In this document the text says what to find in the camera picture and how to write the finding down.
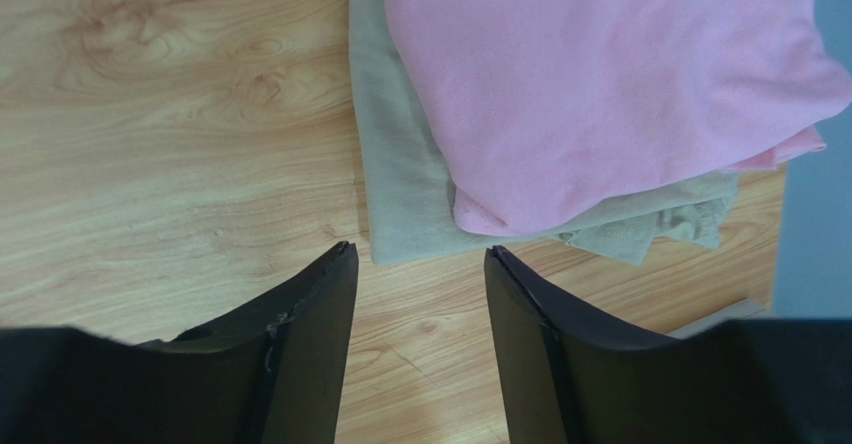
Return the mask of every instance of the gray-green folded fabric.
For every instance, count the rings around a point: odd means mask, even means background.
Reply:
[[[352,92],[373,262],[395,264],[541,237],[632,264],[642,262],[658,236],[718,247],[719,225],[736,199],[737,174],[711,173],[613,197],[540,234],[462,231],[452,217],[455,187],[391,39],[383,1],[349,2]]]

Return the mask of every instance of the blue surface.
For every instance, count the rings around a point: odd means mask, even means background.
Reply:
[[[817,0],[828,53],[852,69],[852,0]],[[828,149],[790,163],[773,311],[852,318],[852,108],[817,126]]]

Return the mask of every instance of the folded clothing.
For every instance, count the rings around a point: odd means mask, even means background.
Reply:
[[[467,231],[823,147],[852,101],[814,0],[385,0]]]
[[[349,23],[352,91],[376,264],[538,237],[634,264],[661,235],[718,246],[719,224],[736,197],[736,174],[713,173],[607,199],[543,233],[492,237],[461,230],[451,213],[455,187],[391,40],[383,0],[350,0]]]

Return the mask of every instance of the pink towel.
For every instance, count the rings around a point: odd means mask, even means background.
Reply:
[[[456,222],[501,236],[822,149],[811,126],[852,101],[852,79],[823,50],[813,4],[386,0]]]

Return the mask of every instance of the wooden table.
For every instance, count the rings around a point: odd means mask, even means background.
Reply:
[[[483,253],[370,263],[347,61],[347,0],[0,0],[0,326],[168,339],[350,240],[338,442],[507,442]],[[768,301],[783,183],[744,179],[715,252],[511,249],[668,331]]]

